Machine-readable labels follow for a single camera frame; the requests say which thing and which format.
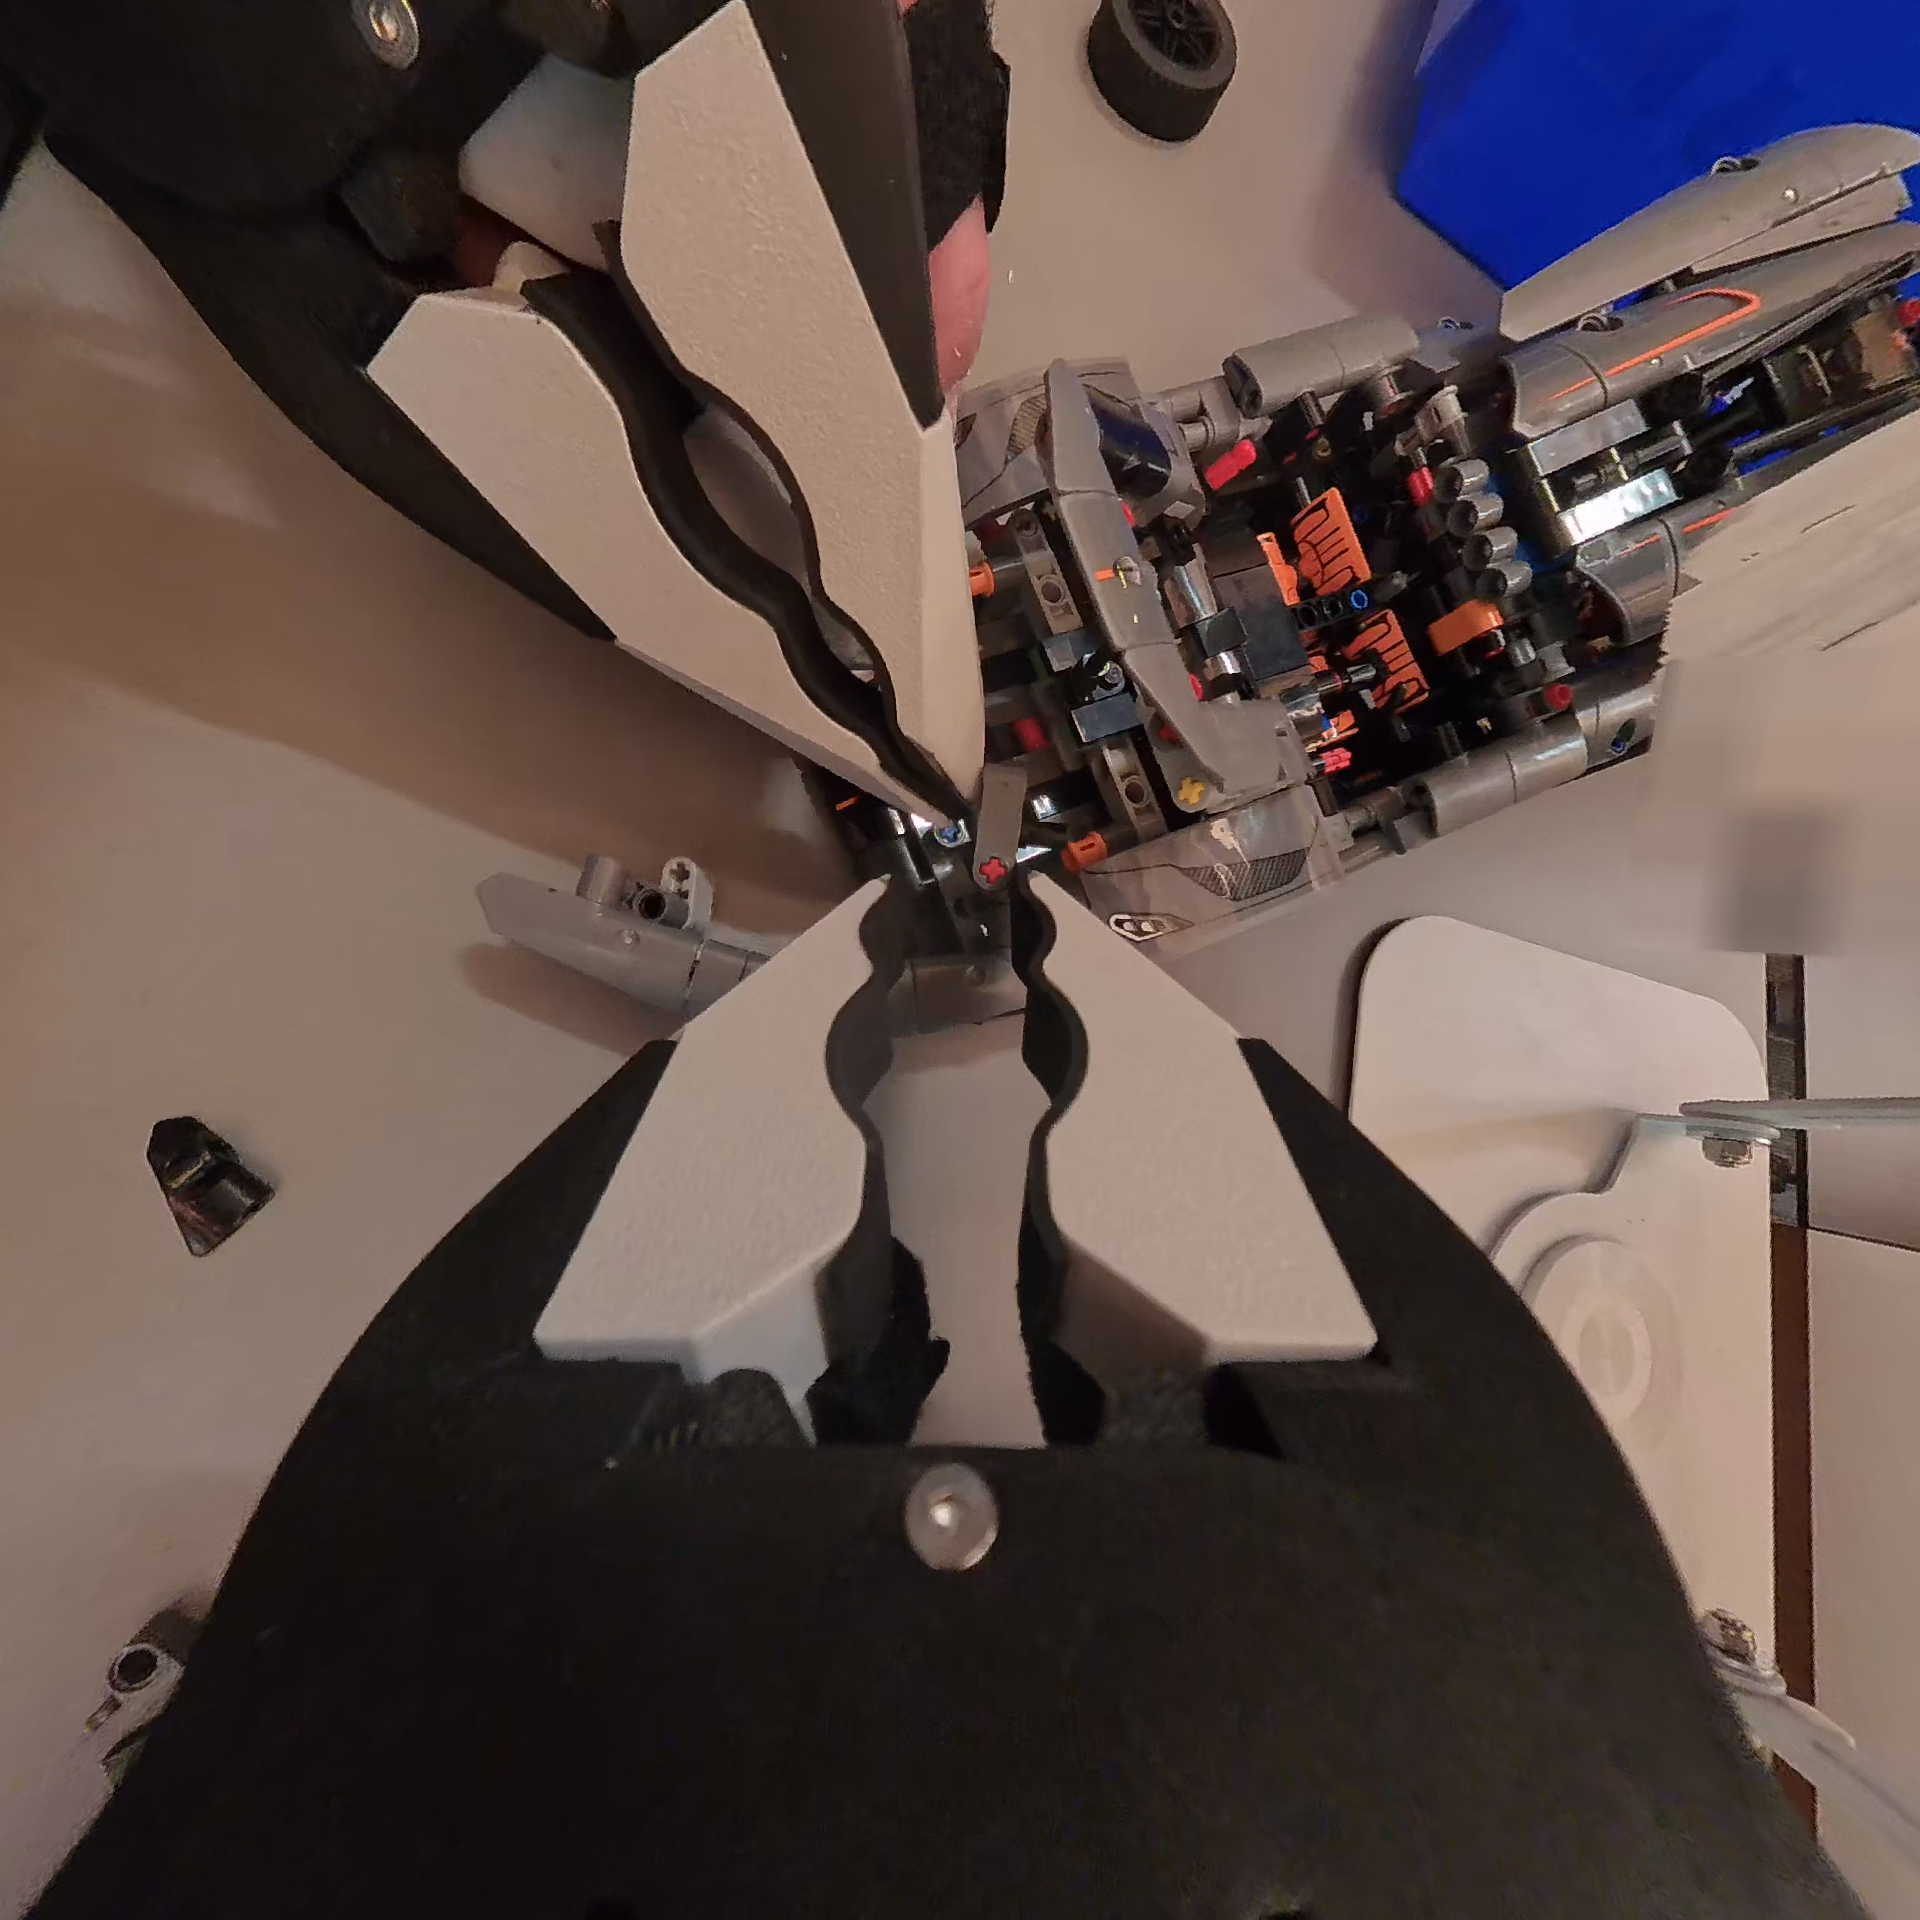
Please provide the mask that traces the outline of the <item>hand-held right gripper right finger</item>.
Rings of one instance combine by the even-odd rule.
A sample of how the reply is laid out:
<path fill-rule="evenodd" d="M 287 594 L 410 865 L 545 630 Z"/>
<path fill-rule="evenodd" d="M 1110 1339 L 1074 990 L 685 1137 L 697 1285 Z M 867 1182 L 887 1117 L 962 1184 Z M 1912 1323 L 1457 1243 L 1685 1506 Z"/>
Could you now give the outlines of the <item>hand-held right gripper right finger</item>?
<path fill-rule="evenodd" d="M 1068 891 L 1019 885 L 1025 1361 L 1047 1444 L 1238 1363 L 1362 1359 L 1378 1327 L 1238 1030 Z"/>

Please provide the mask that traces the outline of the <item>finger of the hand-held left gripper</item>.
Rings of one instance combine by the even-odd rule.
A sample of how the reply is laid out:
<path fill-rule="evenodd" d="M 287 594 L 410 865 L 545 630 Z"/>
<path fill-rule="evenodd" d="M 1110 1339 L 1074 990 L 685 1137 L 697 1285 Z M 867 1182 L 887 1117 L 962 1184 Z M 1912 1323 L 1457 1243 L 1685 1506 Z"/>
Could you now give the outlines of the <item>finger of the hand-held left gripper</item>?
<path fill-rule="evenodd" d="M 877 744 L 978 791 L 985 717 L 895 4 L 721 4 L 634 80 L 620 254 L 645 330 L 744 424 L 869 644 Z"/>
<path fill-rule="evenodd" d="M 965 813 L 802 581 L 710 496 L 688 395 L 611 281 L 431 293 L 370 377 L 627 654 L 882 800 Z"/>

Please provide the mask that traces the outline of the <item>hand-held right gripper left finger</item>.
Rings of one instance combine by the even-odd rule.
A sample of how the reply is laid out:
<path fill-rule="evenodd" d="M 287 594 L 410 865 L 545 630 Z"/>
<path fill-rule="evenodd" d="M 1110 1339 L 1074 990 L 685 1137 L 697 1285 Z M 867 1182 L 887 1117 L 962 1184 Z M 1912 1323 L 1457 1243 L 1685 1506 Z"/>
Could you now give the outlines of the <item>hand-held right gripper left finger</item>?
<path fill-rule="evenodd" d="M 913 1439 L 949 1347 L 869 1113 L 905 930 L 869 882 L 685 1026 L 536 1325 L 545 1357 L 759 1374 L 819 1441 Z"/>

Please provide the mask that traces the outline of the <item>grey lego fender assembly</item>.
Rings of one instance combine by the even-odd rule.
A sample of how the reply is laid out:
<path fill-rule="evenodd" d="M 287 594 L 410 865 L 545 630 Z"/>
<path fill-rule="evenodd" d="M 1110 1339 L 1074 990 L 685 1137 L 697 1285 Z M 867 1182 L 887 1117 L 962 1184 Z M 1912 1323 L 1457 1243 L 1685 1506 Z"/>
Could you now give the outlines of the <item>grey lego fender assembly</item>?
<path fill-rule="evenodd" d="M 656 882 L 596 854 L 573 889 L 493 874 L 475 892 L 497 938 L 674 1024 L 699 1019 L 790 941 L 719 918 L 710 871 L 690 856 L 670 858 Z"/>

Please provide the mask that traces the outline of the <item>grey lego car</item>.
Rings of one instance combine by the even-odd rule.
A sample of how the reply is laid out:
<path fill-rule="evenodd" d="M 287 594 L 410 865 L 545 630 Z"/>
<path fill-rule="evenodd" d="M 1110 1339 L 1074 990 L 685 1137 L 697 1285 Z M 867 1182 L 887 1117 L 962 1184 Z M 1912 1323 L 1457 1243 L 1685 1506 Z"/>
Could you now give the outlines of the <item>grey lego car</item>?
<path fill-rule="evenodd" d="M 1235 930 L 1646 751 L 1669 616 L 1763 492 L 1917 413 L 1917 134 L 1714 169 L 1501 304 L 1349 317 L 956 422 L 983 793 L 815 791 L 913 914 L 900 1032 L 1021 1012 L 1014 878 L 1141 947 Z"/>

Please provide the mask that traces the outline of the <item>black lego wheel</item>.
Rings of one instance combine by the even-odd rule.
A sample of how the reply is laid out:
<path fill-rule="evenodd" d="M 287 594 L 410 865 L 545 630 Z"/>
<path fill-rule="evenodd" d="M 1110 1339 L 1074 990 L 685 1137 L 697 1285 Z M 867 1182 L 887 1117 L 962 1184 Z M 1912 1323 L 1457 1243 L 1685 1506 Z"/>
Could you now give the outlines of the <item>black lego wheel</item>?
<path fill-rule="evenodd" d="M 1101 98 L 1162 145 L 1195 140 L 1237 73 L 1237 35 L 1222 2 L 1101 2 L 1088 31 Z"/>

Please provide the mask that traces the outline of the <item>black triangular lego panel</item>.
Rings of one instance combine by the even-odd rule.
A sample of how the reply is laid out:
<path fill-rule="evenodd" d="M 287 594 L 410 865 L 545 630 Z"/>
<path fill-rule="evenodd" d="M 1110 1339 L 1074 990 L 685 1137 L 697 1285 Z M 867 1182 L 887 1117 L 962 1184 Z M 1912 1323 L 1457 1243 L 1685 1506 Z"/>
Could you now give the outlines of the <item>black triangular lego panel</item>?
<path fill-rule="evenodd" d="M 149 1137 L 147 1160 L 180 1238 L 194 1258 L 207 1258 L 227 1245 L 278 1193 L 202 1119 L 158 1120 Z"/>

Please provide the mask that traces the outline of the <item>dark grey lego connector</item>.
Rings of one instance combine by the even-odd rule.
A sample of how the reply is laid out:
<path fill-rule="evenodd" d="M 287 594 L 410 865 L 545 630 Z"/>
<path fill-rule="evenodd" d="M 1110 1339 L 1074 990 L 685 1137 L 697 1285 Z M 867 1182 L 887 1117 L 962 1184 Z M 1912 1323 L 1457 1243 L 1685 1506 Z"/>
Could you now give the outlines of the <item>dark grey lego connector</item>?
<path fill-rule="evenodd" d="M 167 1710 L 207 1614 L 187 1600 L 162 1607 L 109 1658 L 102 1698 L 84 1719 L 84 1752 L 109 1790 L 124 1785 L 158 1718 Z"/>

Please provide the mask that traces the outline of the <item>person's left hand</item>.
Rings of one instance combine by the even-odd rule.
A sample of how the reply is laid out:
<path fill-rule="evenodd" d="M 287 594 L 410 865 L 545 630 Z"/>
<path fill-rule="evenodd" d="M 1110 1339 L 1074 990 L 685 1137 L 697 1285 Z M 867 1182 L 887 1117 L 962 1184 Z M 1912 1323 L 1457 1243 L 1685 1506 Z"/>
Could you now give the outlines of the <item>person's left hand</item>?
<path fill-rule="evenodd" d="M 991 315 L 996 272 L 981 196 L 931 248 L 927 275 L 940 386 L 943 397 L 954 397 L 978 360 Z"/>

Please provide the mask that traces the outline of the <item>white book stand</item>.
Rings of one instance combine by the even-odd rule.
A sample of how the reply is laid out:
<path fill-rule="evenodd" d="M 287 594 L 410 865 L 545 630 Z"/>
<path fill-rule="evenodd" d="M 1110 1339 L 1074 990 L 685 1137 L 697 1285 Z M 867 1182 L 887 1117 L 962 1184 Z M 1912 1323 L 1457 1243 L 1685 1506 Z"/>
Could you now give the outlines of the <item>white book stand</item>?
<path fill-rule="evenodd" d="M 1376 947 L 1351 1119 L 1541 1321 L 1620 1448 L 1751 1730 L 1917 1859 L 1917 1808 L 1772 1660 L 1767 1100 L 1709 997 L 1448 918 Z"/>

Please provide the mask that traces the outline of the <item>blue storage bin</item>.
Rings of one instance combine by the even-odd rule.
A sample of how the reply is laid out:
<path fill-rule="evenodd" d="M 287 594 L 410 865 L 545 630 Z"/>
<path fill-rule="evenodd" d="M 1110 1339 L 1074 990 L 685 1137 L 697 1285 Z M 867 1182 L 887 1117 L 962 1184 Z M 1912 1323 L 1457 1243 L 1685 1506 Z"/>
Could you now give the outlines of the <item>blue storage bin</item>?
<path fill-rule="evenodd" d="M 1515 286 L 1714 161 L 1919 129 L 1915 2 L 1439 4 L 1400 203 Z"/>

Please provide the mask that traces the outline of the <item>open instruction booklet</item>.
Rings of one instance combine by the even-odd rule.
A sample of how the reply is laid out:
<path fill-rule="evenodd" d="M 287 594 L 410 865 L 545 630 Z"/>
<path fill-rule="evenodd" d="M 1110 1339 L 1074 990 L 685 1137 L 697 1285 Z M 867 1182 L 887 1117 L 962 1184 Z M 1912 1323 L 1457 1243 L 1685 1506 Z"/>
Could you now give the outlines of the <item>open instruction booklet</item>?
<path fill-rule="evenodd" d="M 1704 543 L 1644 766 L 1628 845 L 1682 943 L 1917 956 L 1917 415 Z"/>

